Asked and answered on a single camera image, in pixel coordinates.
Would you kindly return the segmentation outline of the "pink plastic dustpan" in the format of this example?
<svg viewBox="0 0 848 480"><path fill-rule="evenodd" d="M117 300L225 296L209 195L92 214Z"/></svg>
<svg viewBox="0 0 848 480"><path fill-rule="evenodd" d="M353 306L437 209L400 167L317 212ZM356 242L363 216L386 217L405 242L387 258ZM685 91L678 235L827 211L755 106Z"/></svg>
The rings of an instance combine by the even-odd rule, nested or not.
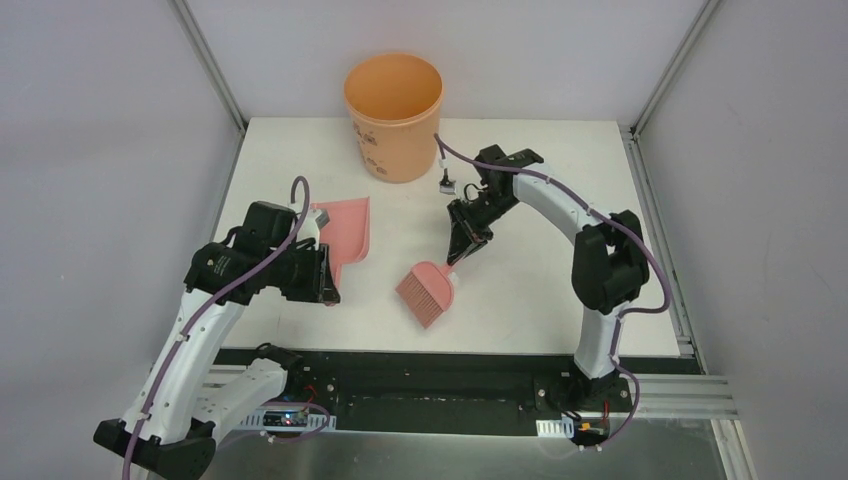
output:
<svg viewBox="0 0 848 480"><path fill-rule="evenodd" d="M334 285L341 289L343 267L359 263L370 248L370 198L313 203L329 220L320 227L320 242L329 246L329 264Z"/></svg>

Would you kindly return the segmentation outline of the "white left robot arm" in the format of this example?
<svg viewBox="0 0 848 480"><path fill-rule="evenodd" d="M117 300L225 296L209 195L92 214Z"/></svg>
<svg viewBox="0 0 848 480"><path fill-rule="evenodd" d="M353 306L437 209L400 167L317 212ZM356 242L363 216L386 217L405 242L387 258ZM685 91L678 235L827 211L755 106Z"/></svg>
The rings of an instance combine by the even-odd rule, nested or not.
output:
<svg viewBox="0 0 848 480"><path fill-rule="evenodd" d="M217 445L248 414L275 398L297 402L302 357L265 343L240 376L216 394L200 392L223 341L254 295L272 287L289 301L336 304L340 294L321 242L329 213L252 203L244 222L221 242L200 248L185 276L174 326L140 394L120 418L98 425L96 444L123 459L122 476L147 469L165 479L198 479Z"/></svg>

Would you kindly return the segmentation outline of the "pink hand brush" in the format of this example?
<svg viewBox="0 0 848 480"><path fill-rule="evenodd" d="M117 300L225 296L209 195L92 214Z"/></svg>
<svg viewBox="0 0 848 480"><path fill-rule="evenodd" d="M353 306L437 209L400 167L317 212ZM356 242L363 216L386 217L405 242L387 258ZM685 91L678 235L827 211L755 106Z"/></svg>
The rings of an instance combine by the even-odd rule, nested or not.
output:
<svg viewBox="0 0 848 480"><path fill-rule="evenodd" d="M452 305L453 275L454 267L448 263L422 261L414 264L395 287L395 292L424 329Z"/></svg>

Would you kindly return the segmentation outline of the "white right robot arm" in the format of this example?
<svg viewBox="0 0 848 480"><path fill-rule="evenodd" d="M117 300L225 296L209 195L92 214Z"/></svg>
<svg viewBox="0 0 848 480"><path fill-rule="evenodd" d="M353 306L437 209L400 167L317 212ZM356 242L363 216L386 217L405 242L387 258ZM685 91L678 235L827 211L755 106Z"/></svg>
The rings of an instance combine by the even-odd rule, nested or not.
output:
<svg viewBox="0 0 848 480"><path fill-rule="evenodd" d="M571 284L583 305L578 348L569 371L569 400L583 410L607 397L618 377L613 349L617 317L650 278L639 218L631 211L596 212L573 189L555 179L531 149L507 155L497 146L472 161L482 186L472 200L451 201L451 234L446 261L453 266L486 246L492 224L518 204L526 204L571 243Z"/></svg>

